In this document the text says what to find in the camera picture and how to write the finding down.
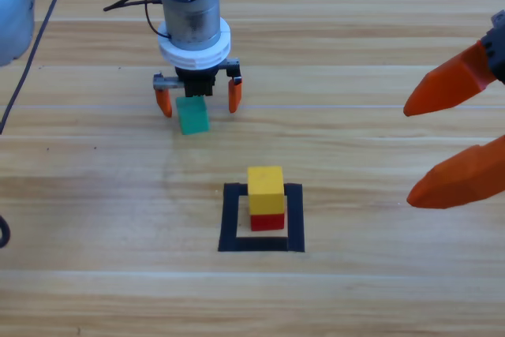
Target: stacked blocks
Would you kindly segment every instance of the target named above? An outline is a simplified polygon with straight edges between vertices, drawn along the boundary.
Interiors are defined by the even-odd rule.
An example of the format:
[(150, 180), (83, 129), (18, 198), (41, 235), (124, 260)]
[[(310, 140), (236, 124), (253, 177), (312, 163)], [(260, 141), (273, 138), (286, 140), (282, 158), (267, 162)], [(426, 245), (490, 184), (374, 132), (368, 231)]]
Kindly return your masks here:
[(249, 167), (247, 170), (251, 230), (284, 229), (284, 178), (281, 167)]
[(176, 98), (175, 105), (179, 113), (182, 134), (187, 135), (209, 131), (211, 127), (203, 96)]

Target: wood grain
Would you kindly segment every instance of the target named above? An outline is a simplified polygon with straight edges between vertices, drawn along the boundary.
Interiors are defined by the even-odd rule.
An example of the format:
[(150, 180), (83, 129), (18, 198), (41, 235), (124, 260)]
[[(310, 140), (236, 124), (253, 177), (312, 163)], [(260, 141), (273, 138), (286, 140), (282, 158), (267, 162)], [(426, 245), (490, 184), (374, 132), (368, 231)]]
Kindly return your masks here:
[[(433, 165), (503, 135), (503, 86), (402, 113), (503, 0), (222, 0), (243, 104), (229, 115), (219, 74), (211, 132), (191, 137), (155, 104), (152, 75), (173, 68), (142, 8), (104, 13), (114, 1), (58, 1), (0, 137), (1, 337), (503, 336), (505, 196), (406, 203)], [(26, 58), (0, 71), (2, 109)], [(217, 251), (223, 184), (256, 165), (304, 185), (307, 253)], [(239, 220), (251, 235), (243, 204)]]

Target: metal cylinder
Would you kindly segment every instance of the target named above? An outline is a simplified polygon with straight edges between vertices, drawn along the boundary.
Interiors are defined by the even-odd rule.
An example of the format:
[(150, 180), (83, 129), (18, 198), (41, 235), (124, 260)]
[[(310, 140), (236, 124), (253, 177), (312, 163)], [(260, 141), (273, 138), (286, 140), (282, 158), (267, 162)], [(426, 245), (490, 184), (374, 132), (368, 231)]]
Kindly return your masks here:
[(221, 37), (219, 0), (162, 0), (170, 41), (186, 51), (212, 47)]

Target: black tape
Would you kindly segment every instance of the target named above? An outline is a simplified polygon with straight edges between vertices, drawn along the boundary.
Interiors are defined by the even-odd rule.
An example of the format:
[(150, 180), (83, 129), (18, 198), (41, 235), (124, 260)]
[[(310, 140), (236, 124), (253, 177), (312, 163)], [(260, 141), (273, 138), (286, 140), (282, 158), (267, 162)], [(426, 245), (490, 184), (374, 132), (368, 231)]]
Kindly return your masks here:
[(0, 216), (0, 231), (2, 232), (2, 237), (0, 238), (0, 249), (2, 249), (9, 243), (10, 228), (9, 224), (1, 216)]
[(287, 197), (287, 238), (288, 250), (305, 251), (305, 232), (303, 220), (303, 188), (297, 184), (284, 185)]
[(247, 185), (226, 183), (223, 190), (223, 216), (220, 252), (299, 252), (305, 251), (303, 189), (298, 184), (284, 185), (287, 197), (288, 237), (237, 237), (238, 200), (248, 195)]

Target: white ring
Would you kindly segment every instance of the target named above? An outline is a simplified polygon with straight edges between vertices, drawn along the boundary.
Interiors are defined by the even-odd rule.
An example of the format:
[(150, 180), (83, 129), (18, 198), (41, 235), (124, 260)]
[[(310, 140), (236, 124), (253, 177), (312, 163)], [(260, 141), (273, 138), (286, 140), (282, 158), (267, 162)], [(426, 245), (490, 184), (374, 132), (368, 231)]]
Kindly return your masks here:
[[(158, 32), (166, 35), (166, 25), (163, 22)], [(221, 18), (221, 37), (214, 46), (202, 51), (185, 51), (173, 45), (168, 38), (158, 36), (159, 49), (165, 61), (175, 67), (187, 70), (203, 70), (219, 65), (231, 51), (230, 26)]]

